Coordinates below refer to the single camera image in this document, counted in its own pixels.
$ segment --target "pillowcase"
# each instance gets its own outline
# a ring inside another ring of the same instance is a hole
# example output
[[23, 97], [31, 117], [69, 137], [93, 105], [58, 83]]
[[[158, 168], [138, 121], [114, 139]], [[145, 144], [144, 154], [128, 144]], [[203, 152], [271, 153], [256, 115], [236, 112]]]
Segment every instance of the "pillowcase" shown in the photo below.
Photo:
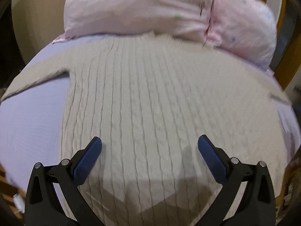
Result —
[[277, 29], [260, 0], [214, 0], [207, 43], [247, 59], [263, 70], [271, 63]]
[[154, 30], [205, 42], [213, 0], [66, 0], [65, 33], [140, 34]]

